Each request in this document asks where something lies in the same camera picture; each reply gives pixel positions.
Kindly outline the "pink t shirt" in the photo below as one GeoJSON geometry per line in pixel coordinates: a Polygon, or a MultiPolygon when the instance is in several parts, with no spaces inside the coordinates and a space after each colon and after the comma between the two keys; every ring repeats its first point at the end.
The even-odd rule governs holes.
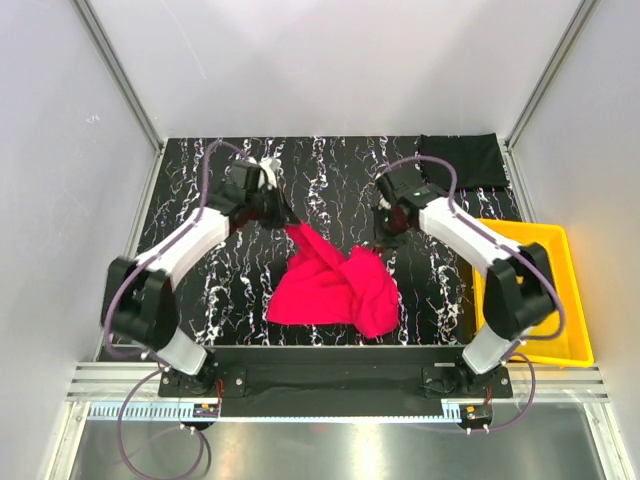
{"type": "Polygon", "coordinates": [[[267,320],[283,326],[351,325],[367,339],[399,323],[397,285],[379,255],[355,246],[349,256],[308,224],[285,228],[297,247],[269,302],[267,320]]]}

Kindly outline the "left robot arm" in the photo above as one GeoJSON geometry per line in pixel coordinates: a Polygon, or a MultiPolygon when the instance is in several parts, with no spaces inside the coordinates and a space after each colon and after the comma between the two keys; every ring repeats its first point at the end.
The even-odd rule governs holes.
{"type": "Polygon", "coordinates": [[[101,314],[106,335],[148,351],[195,396],[219,382],[214,354],[180,327],[175,290],[212,249],[251,221],[269,230],[295,225],[297,217],[279,186],[280,160],[235,161],[205,200],[167,238],[133,259],[118,257],[107,270],[101,314]]]}

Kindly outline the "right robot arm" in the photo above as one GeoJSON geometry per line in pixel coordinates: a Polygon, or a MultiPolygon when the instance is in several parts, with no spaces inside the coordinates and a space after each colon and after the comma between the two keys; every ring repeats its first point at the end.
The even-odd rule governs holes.
{"type": "Polygon", "coordinates": [[[419,230],[452,249],[484,279],[483,326],[455,363],[425,385],[434,396],[483,395],[530,332],[563,311],[547,250],[483,225],[409,166],[387,170],[375,185],[380,193],[374,209],[378,248],[397,248],[408,230],[419,230]]]}

